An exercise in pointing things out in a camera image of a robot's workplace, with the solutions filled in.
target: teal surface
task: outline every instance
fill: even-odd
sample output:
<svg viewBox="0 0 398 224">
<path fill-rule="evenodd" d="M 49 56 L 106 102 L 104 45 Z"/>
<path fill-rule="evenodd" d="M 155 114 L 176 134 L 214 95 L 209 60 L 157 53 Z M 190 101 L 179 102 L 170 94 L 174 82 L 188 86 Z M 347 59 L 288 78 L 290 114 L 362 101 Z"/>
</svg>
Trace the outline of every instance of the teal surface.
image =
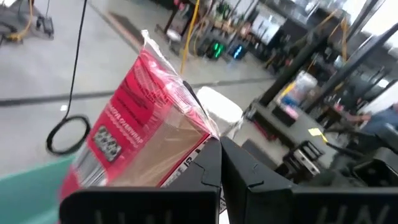
<svg viewBox="0 0 398 224">
<path fill-rule="evenodd" d="M 47 224 L 58 220 L 58 190 L 72 157 L 0 179 L 0 223 Z"/>
</svg>

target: yellow tag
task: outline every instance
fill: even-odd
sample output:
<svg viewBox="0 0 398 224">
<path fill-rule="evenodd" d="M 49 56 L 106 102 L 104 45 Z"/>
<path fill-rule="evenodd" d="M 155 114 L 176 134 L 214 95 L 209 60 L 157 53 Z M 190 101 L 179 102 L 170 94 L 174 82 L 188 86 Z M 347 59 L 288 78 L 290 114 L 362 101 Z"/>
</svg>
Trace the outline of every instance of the yellow tag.
<svg viewBox="0 0 398 224">
<path fill-rule="evenodd" d="M 322 135 L 321 130 L 319 130 L 318 128 L 309 129 L 308 132 L 309 132 L 312 136 L 319 136 L 319 135 Z"/>
<path fill-rule="evenodd" d="M 322 139 L 323 139 L 325 142 L 328 142 L 327 138 L 323 135 L 323 133 L 321 132 L 321 130 L 319 130 L 318 128 L 309 129 L 308 132 L 309 132 L 312 136 L 321 136 Z"/>
</svg>

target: coiled cable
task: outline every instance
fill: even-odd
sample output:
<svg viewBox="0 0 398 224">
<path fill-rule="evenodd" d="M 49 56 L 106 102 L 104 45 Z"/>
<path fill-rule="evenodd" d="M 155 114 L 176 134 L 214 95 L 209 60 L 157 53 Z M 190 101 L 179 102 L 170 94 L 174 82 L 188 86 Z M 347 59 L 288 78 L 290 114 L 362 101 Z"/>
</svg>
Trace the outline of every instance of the coiled cable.
<svg viewBox="0 0 398 224">
<path fill-rule="evenodd" d="M 84 0 L 83 3 L 83 12 L 81 14 L 81 21 L 80 21 L 80 27 L 79 27 L 79 33 L 78 33 L 78 39 L 77 39 L 77 46 L 76 46 L 76 56 L 75 56 L 75 64 L 73 66 L 73 74 L 72 74 L 72 82 L 70 85 L 70 92 L 69 92 L 69 101 L 68 101 L 68 108 L 67 108 L 67 112 L 65 113 L 65 116 L 62 118 L 62 120 L 53 128 L 53 130 L 51 130 L 49 136 L 47 136 L 47 140 L 46 140 L 46 146 L 47 146 L 47 150 L 49 153 L 56 155 L 56 156 L 65 156 L 65 155 L 69 155 L 72 154 L 74 152 L 76 152 L 77 150 L 79 150 L 80 146 L 84 143 L 87 135 L 90 133 L 91 130 L 91 126 L 90 123 L 88 121 L 88 118 L 84 115 L 74 115 L 74 116 L 68 116 L 69 112 L 70 112 L 70 106 L 72 103 L 72 94 L 73 94 L 73 86 L 75 84 L 75 77 L 76 77 L 76 68 L 77 68 L 77 61 L 79 58 L 79 48 L 80 48 L 80 39 L 81 39 L 81 32 L 83 30 L 83 21 L 85 18 L 85 14 L 86 14 L 86 7 L 87 7 L 87 0 Z M 84 135 L 81 137 L 81 139 L 75 143 L 74 145 L 72 145 L 71 147 L 64 149 L 64 150 L 56 150 L 53 147 L 53 139 L 55 134 L 68 122 L 70 121 L 82 121 L 83 124 L 86 126 L 86 130 Z"/>
</svg>

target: gray floor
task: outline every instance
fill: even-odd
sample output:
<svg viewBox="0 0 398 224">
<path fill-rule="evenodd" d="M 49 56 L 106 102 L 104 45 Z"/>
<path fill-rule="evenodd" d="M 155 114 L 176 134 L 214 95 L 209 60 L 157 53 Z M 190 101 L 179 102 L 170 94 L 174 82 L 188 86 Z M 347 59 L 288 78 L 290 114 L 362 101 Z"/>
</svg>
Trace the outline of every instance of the gray floor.
<svg viewBox="0 0 398 224">
<path fill-rule="evenodd" d="M 82 5 L 81 0 L 51 2 L 49 15 L 53 17 L 55 27 L 53 40 L 30 35 L 23 45 L 0 46 L 0 98 L 68 93 Z M 45 12 L 47 1 L 36 0 L 36 6 Z M 170 12 L 147 0 L 92 0 L 83 28 L 75 85 L 77 93 L 114 90 L 137 57 L 136 51 L 107 25 L 98 11 L 113 11 L 128 17 L 138 28 L 149 30 L 160 48 L 167 49 L 166 43 L 154 33 L 154 27 L 156 23 L 165 24 Z M 167 51 L 165 55 L 179 70 L 180 58 Z M 183 77 L 191 84 L 235 80 L 233 85 L 214 89 L 245 109 L 252 99 L 272 84 L 272 77 L 259 69 L 255 60 L 251 57 L 246 60 L 247 63 L 227 65 L 223 61 L 214 63 L 190 59 Z M 253 78 L 262 81 L 245 82 Z M 76 100 L 72 103 L 71 114 L 86 114 L 94 122 L 107 100 Z M 61 107 L 66 103 L 0 108 L 3 151 L 0 176 L 57 159 L 46 153 L 45 138 L 63 117 Z M 56 136 L 55 145 L 59 148 L 66 147 L 82 134 L 80 124 L 70 124 Z M 236 142 L 241 144 L 248 136 L 255 138 L 257 143 L 270 151 L 276 161 L 284 153 L 275 144 L 263 140 L 249 123 L 244 124 Z"/>
</svg>

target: blue light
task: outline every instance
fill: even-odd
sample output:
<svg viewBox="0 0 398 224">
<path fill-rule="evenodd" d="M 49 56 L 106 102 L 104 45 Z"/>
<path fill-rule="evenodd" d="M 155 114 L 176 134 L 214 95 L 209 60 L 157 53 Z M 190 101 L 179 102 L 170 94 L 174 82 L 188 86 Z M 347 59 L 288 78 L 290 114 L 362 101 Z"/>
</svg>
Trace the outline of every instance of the blue light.
<svg viewBox="0 0 398 224">
<path fill-rule="evenodd" d="M 241 51 L 242 51 L 242 46 L 240 45 L 240 46 L 238 47 L 238 49 L 236 49 L 236 51 L 235 51 L 235 53 L 234 53 L 234 59 L 236 59 L 236 58 L 239 56 L 239 54 L 241 53 Z"/>
</svg>

